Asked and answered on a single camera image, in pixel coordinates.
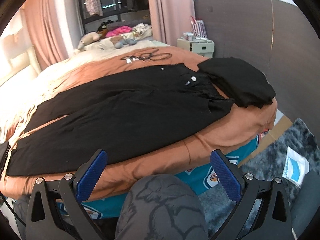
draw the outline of gray wall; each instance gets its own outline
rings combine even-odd
[[[298,7],[279,0],[196,0],[214,57],[237,57],[263,71],[278,108],[301,118],[320,141],[320,40]]]

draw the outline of pink curtain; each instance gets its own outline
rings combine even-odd
[[[190,16],[195,16],[193,0],[149,0],[153,37],[176,46],[177,38],[191,31]]]
[[[27,0],[24,11],[30,39],[41,69],[67,59],[54,0]]]

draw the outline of black clothing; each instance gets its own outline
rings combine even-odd
[[[219,87],[239,107],[271,105],[276,96],[265,75],[238,58],[211,58],[198,64],[212,83]]]
[[[108,153],[108,164],[141,156],[224,117],[233,100],[222,98],[204,74],[178,64],[103,77],[45,103],[41,122],[70,115],[19,140],[9,176],[75,171],[97,149]]]
[[[192,76],[196,77],[195,82],[191,80]],[[153,89],[188,93],[202,98],[225,101],[205,74],[194,72],[184,64],[150,66],[102,77],[60,92],[37,107],[25,132],[99,103],[123,91]]]
[[[0,177],[2,174],[2,171],[4,170],[5,162],[8,157],[8,152],[9,152],[9,142],[4,142],[0,144]]]

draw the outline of metal bolt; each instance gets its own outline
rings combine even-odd
[[[280,178],[275,178],[275,182],[281,184],[282,180]]]
[[[69,179],[72,179],[72,174],[71,173],[68,173],[68,174],[66,174],[66,175],[64,175],[64,178],[66,179],[66,180],[69,180]]]
[[[36,180],[36,184],[40,184],[40,183],[42,183],[42,181],[43,181],[42,178],[38,178],[38,179]]]
[[[247,173],[247,174],[245,175],[245,177],[246,177],[246,179],[248,179],[248,180],[252,180],[252,179],[253,179],[253,175],[252,175],[251,173]]]

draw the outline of bedside table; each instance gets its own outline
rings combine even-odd
[[[193,40],[177,39],[177,47],[186,49],[204,57],[212,58],[214,52],[214,42],[207,40]]]

